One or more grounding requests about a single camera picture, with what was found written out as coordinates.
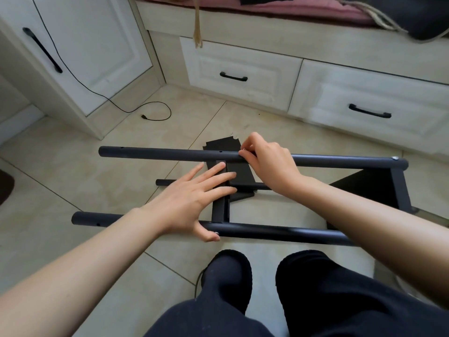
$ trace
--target left hand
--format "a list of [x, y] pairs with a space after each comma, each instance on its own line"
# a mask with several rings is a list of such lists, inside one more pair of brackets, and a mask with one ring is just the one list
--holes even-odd
[[226, 166], [220, 162], [205, 173], [194, 178], [203, 168], [198, 164], [186, 175], [169, 185], [162, 193], [140, 209], [152, 218], [159, 226], [160, 234], [188, 233], [201, 240], [219, 241], [215, 232], [208, 231], [199, 223], [199, 214], [213, 201], [233, 194], [234, 187], [218, 187], [219, 184], [233, 179], [235, 172], [225, 172], [216, 175]]

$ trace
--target leg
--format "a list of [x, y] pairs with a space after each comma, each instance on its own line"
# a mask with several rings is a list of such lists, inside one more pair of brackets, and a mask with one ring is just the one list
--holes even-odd
[[320, 251], [287, 256], [276, 287], [290, 336], [447, 336], [449, 314], [350, 271]]
[[252, 291], [248, 259], [233, 250], [219, 252], [201, 278], [202, 291], [165, 312], [144, 337], [272, 337], [260, 322], [245, 317]]

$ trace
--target hand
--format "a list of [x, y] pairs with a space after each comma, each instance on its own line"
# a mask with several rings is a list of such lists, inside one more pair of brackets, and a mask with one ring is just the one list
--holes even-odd
[[239, 155], [268, 187], [278, 194], [292, 198], [293, 184], [305, 176], [300, 174], [288, 149], [278, 143], [267, 143], [256, 132], [246, 139], [241, 149]]
[[218, 234], [200, 225], [198, 217], [208, 204], [237, 191], [234, 187], [215, 188], [233, 179], [236, 173], [225, 172], [216, 175], [225, 167], [225, 163], [220, 162], [194, 178], [203, 165], [204, 163], [198, 164], [186, 175], [169, 185], [155, 199], [140, 208], [154, 219], [159, 226], [160, 234], [188, 233], [205, 242], [220, 240]]

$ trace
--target metal frame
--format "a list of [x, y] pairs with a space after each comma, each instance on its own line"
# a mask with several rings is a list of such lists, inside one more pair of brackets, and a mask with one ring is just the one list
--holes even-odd
[[[174, 161], [194, 161], [219, 163], [246, 163], [235, 151], [211, 150], [179, 150], [132, 147], [100, 147], [100, 156], [118, 158], [143, 158]], [[326, 156], [292, 154], [297, 166], [320, 168], [362, 169], [353, 175], [345, 177], [331, 185], [365, 198], [412, 212], [410, 198], [403, 171], [408, 162], [398, 157], [358, 157], [358, 156]], [[168, 186], [174, 180], [156, 180], [157, 186]], [[226, 185], [238, 190], [270, 190], [264, 183], [249, 184], [226, 182]], [[351, 240], [342, 232], [328, 224], [327, 230], [249, 225], [229, 222], [229, 196], [213, 202], [211, 221], [200, 221], [208, 230], [217, 232], [220, 236], [232, 238], [256, 238], [277, 241], [291, 241], [300, 243], [320, 243], [331, 245], [353, 246]], [[121, 218], [119, 214], [105, 214], [93, 212], [76, 212], [72, 216], [72, 223], [84, 226], [107, 227]]]

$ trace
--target pink cushion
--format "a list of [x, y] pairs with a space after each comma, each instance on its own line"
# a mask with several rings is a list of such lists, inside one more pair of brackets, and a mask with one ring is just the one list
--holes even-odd
[[[192, 0], [171, 1], [170, 4], [193, 7]], [[240, 0], [199, 0], [201, 8], [225, 8], [256, 13], [287, 16], [310, 16], [342, 20], [360, 24], [372, 24], [373, 20], [361, 10], [343, 6], [335, 0], [291, 0], [274, 1], [267, 4], [241, 6]]]

